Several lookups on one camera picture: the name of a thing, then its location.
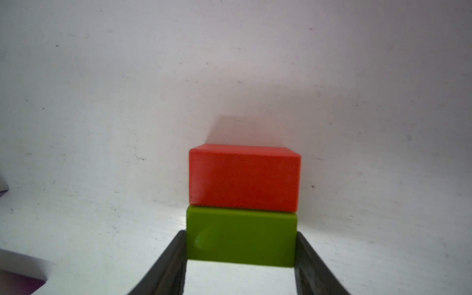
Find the green block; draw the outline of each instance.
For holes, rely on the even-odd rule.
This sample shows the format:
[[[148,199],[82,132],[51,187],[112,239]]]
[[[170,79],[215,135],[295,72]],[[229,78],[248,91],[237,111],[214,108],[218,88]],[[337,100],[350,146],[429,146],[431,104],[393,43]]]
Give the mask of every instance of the green block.
[[[189,206],[188,259],[293,267],[295,213]]]

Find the red block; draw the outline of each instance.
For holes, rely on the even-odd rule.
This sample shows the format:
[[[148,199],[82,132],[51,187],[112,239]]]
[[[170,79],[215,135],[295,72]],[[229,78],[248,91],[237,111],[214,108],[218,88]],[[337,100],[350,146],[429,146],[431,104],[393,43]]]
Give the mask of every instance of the red block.
[[[288,148],[204,144],[190,150],[190,204],[295,212],[302,157]]]

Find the white table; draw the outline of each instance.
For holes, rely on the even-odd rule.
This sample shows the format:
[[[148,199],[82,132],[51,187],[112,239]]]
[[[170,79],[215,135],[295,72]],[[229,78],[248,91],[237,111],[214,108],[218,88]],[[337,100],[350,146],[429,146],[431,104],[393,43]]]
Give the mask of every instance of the white table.
[[[472,293],[469,1],[4,0],[0,248],[36,294],[126,294],[178,230],[188,150],[302,154],[299,230],[353,294]],[[295,294],[189,263],[185,294]]]

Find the block top face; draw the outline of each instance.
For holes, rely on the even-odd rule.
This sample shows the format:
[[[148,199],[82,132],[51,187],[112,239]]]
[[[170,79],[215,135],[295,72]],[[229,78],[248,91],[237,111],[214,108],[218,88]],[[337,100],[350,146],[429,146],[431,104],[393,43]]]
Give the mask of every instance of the block top face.
[[[297,154],[291,149],[271,146],[227,145],[207,143],[191,149],[190,152],[301,158],[299,154]]]
[[[288,148],[201,145],[189,155],[190,204],[295,212],[300,166]]]

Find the stacked blocks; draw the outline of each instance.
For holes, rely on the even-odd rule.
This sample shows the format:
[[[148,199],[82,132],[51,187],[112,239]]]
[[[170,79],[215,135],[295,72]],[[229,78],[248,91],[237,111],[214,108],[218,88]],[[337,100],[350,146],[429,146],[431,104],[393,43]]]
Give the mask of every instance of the stacked blocks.
[[[189,164],[188,259],[293,267],[299,154],[204,144]]]

